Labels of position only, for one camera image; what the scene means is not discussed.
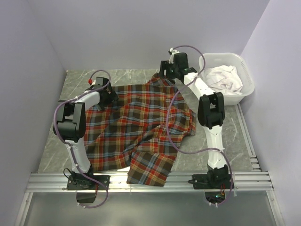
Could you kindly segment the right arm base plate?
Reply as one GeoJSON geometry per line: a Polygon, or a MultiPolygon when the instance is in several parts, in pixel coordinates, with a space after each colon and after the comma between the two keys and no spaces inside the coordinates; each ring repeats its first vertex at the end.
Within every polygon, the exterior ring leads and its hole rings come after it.
{"type": "Polygon", "coordinates": [[[192,179],[188,180],[189,184],[193,185],[195,190],[208,190],[208,189],[230,189],[234,188],[231,183],[230,174],[226,176],[210,176],[209,174],[194,174],[192,179]]]}

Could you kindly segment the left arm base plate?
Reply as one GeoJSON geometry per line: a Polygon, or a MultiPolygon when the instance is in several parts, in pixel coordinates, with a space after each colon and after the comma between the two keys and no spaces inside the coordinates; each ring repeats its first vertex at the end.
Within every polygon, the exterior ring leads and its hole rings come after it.
{"type": "Polygon", "coordinates": [[[67,190],[105,190],[109,188],[110,176],[109,175],[93,175],[92,178],[101,182],[103,186],[99,185],[95,181],[87,179],[81,174],[75,174],[75,176],[69,176],[67,182],[67,190]]]}

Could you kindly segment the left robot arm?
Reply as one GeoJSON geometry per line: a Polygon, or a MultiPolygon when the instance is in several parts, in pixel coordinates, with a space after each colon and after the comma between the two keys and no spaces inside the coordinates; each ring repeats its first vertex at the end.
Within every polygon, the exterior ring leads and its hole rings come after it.
{"type": "Polygon", "coordinates": [[[103,112],[108,105],[118,100],[110,79],[96,77],[90,88],[71,100],[60,100],[54,114],[54,133],[64,143],[69,153],[72,172],[81,174],[78,184],[83,189],[94,186],[95,178],[90,175],[92,166],[84,146],[86,111],[103,112]]]}

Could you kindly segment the plaid long sleeve shirt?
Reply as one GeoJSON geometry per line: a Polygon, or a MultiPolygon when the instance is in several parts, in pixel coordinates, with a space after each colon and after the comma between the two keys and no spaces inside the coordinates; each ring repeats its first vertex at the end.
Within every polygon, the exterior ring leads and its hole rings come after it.
{"type": "Polygon", "coordinates": [[[114,87],[119,99],[86,111],[84,145],[94,171],[129,168],[127,182],[163,186],[196,115],[174,82],[157,74],[145,84],[114,87]]]}

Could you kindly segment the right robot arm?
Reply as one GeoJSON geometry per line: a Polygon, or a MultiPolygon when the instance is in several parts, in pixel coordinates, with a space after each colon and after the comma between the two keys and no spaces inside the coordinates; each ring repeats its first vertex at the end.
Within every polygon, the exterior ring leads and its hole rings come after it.
{"type": "Polygon", "coordinates": [[[221,92],[213,91],[197,71],[189,67],[186,53],[170,50],[169,54],[170,59],[160,63],[159,76],[179,79],[199,99],[197,117],[207,139],[208,172],[193,175],[189,183],[193,184],[194,189],[224,188],[231,180],[222,144],[224,96],[221,92]]]}

